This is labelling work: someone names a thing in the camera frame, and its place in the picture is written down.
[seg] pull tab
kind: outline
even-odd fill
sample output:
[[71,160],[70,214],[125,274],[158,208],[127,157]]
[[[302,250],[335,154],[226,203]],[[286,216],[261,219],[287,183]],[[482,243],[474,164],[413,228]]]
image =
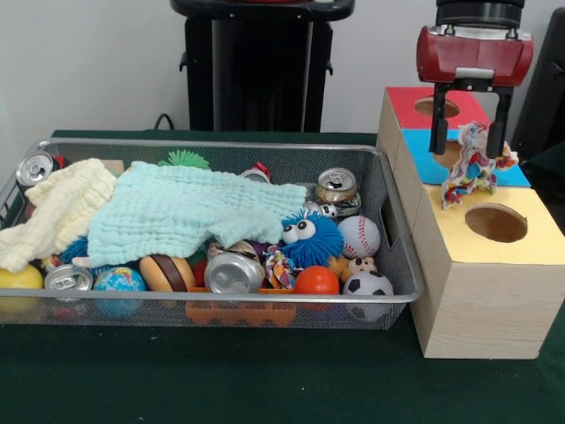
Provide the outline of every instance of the pull tab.
[[55,281],[55,288],[57,290],[66,290],[66,289],[71,289],[72,287],[75,287],[77,285],[77,281],[69,276],[67,278],[61,278],[60,280]]
[[329,174],[329,184],[331,185],[330,188],[342,188],[343,187],[343,180],[341,175],[336,172],[332,172]]
[[41,161],[37,158],[34,158],[27,163],[27,170],[32,177],[37,177],[45,173],[45,169],[43,168]]

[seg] orange ball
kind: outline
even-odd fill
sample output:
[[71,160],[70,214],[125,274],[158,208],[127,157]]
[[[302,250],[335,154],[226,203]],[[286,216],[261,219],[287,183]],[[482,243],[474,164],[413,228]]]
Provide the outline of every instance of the orange ball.
[[339,294],[339,281],[328,268],[310,267],[297,277],[294,294]]

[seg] blanket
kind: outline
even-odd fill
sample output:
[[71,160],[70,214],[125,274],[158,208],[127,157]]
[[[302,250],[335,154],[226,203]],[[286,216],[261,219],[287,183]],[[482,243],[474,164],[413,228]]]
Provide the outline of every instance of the blanket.
[[29,261],[60,254],[88,231],[94,213],[114,193],[114,177],[88,159],[53,172],[26,191],[36,210],[27,223],[0,231],[0,268],[20,272]]
[[305,201],[298,185],[270,185],[226,172],[134,162],[88,233],[91,267],[150,254],[188,257],[210,238],[276,244],[282,220]]

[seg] shape sorter box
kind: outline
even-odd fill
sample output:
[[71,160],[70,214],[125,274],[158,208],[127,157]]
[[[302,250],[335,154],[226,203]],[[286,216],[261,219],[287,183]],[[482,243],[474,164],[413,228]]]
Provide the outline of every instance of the shape sorter box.
[[[388,158],[411,231],[424,185],[441,185],[448,176],[448,168],[458,157],[459,146],[455,140],[459,126],[473,120],[490,124],[471,93],[450,91],[447,99],[448,140],[453,141],[448,141],[446,154],[442,157],[428,152],[433,89],[388,87],[385,90],[377,147]],[[499,186],[530,186],[518,167],[495,173]]]
[[[462,206],[441,209],[441,182],[454,161],[449,156],[458,153],[448,143],[446,154],[434,157],[427,152],[429,127],[414,128],[431,124],[414,105],[432,92],[388,88],[378,139],[426,280],[411,307],[422,352],[536,358],[565,299],[565,238],[518,167],[499,173],[496,194],[475,192]],[[488,123],[472,95],[454,92],[448,99],[459,110],[448,120],[450,139],[459,125]]]

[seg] yellow box top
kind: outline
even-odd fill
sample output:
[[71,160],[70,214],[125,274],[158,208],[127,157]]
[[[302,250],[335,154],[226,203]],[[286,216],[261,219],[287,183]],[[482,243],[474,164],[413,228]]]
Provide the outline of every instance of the yellow box top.
[[448,210],[441,208],[441,187],[426,185],[424,193],[453,261],[565,264],[565,237],[530,188],[499,187],[495,194],[476,191],[463,197],[463,205]]

